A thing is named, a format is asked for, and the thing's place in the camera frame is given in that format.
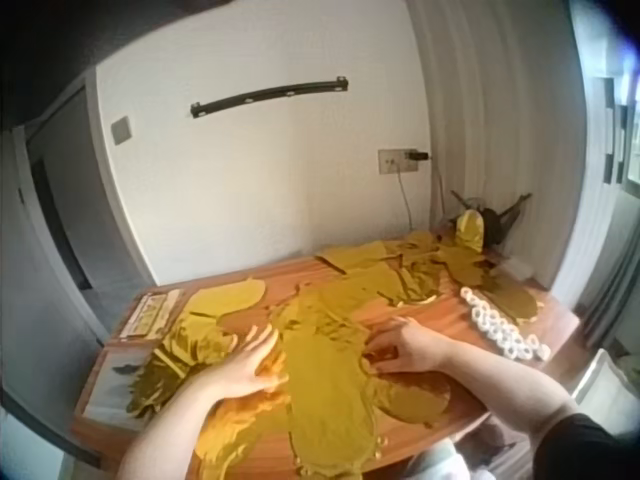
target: right hand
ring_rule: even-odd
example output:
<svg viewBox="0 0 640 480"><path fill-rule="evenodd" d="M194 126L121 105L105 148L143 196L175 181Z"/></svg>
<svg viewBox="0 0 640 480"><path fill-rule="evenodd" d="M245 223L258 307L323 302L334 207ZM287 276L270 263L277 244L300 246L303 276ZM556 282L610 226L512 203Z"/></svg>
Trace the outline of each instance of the right hand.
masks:
<svg viewBox="0 0 640 480"><path fill-rule="evenodd" d="M378 373L425 372L437 370L446 359L452 341L423 327L413 318L394 317L375 328L366 342L364 354L394 348L397 358L372 364Z"/></svg>

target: white thread spool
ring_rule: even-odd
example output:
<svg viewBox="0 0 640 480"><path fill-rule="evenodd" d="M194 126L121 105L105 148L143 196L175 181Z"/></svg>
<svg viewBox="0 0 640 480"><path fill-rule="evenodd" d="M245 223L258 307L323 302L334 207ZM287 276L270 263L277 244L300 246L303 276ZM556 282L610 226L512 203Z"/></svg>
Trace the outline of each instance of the white thread spool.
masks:
<svg viewBox="0 0 640 480"><path fill-rule="evenodd" d="M503 351L511 347L511 340L504 336L504 334L498 339L496 342L498 347L500 347Z"/></svg>
<svg viewBox="0 0 640 480"><path fill-rule="evenodd" d="M509 345L504 349L503 355L509 360L515 360L518 357L518 347L513 344Z"/></svg>
<svg viewBox="0 0 640 480"><path fill-rule="evenodd" d="M499 325L500 314L498 312L496 312L495 310L489 310L488 312L486 312L485 313L485 317L487 317L487 319L489 320L489 323L491 323L491 325Z"/></svg>
<svg viewBox="0 0 640 480"><path fill-rule="evenodd" d="M524 338L522 338L522 335L520 334L514 335L514 337L511 339L511 343L513 343L518 348L521 348L525 345Z"/></svg>
<svg viewBox="0 0 640 480"><path fill-rule="evenodd" d="M487 336L489 337L489 339L496 342L500 340L502 338L502 328L500 328L500 325L493 325L491 327L491 330L489 330L489 334Z"/></svg>
<svg viewBox="0 0 640 480"><path fill-rule="evenodd" d="M473 323L478 323L480 319L484 318L484 312L480 310L478 307L475 307L471 310L471 320Z"/></svg>
<svg viewBox="0 0 640 480"><path fill-rule="evenodd" d="M480 320L478 320L478 329L481 332L488 332L490 328L491 324L489 323L489 320L487 320L487 318L483 315Z"/></svg>
<svg viewBox="0 0 640 480"><path fill-rule="evenodd" d="M538 358L540 358L540 360L542 360L543 362L549 360L549 357L551 356L551 349L549 348L549 345L545 345L544 343L542 343L536 349L536 355L538 355Z"/></svg>
<svg viewBox="0 0 640 480"><path fill-rule="evenodd" d="M529 335L527 337L527 339L525 340L526 344L529 345L533 350L537 350L538 347L540 346L540 340L538 339L537 335L534 335L533 333L531 335Z"/></svg>
<svg viewBox="0 0 640 480"><path fill-rule="evenodd" d="M468 302L469 299L473 296L473 290L471 290L469 287L462 287L460 289L460 296Z"/></svg>
<svg viewBox="0 0 640 480"><path fill-rule="evenodd" d="M533 349L526 344L518 348L518 358L520 360L531 360L533 358Z"/></svg>
<svg viewBox="0 0 640 480"><path fill-rule="evenodd" d="M471 294L469 296L469 298L467 299L467 303L471 306L471 307L477 307L480 305L480 302L482 300L480 300L478 297L476 297L474 294Z"/></svg>
<svg viewBox="0 0 640 480"><path fill-rule="evenodd" d="M516 327L515 325L513 325L511 323L505 325L503 328L504 328L505 333L508 333L512 337L515 337L516 335L520 334L520 331L518 330L518 327Z"/></svg>

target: electrical socket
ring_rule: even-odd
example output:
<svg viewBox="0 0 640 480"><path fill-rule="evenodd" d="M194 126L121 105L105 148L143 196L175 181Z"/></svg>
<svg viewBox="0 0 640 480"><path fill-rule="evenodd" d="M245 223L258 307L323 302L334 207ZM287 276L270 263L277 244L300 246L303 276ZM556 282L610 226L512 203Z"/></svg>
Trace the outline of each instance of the electrical socket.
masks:
<svg viewBox="0 0 640 480"><path fill-rule="evenodd" d="M378 150L378 171L380 175L397 174L404 172L417 172L418 162L406 158L408 152L415 151L413 148Z"/></svg>

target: black wall rail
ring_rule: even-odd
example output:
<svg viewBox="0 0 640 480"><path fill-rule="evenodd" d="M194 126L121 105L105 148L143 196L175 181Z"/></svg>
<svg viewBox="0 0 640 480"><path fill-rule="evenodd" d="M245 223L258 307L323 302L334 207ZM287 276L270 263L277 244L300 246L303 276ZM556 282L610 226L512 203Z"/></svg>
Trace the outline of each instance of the black wall rail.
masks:
<svg viewBox="0 0 640 480"><path fill-rule="evenodd" d="M210 113L220 112L229 108L239 107L241 105L250 105L264 100L273 100L274 98L296 97L298 95L309 95L311 93L324 92L346 92L349 90L349 80L346 77L338 77L334 82L312 82L299 83L297 85L287 85L285 87L267 88L251 93L243 93L235 97L225 98L216 102L200 105L194 103L191 105L191 115L193 118L204 117Z"/></svg>

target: black sleeve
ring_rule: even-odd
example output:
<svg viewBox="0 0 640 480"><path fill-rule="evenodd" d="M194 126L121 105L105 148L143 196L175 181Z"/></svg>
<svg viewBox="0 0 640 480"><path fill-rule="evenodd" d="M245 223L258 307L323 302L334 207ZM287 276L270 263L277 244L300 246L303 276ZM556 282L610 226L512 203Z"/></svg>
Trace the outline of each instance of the black sleeve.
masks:
<svg viewBox="0 0 640 480"><path fill-rule="evenodd" d="M637 453L586 415L572 415L542 439L533 458L534 479L637 479Z"/></svg>

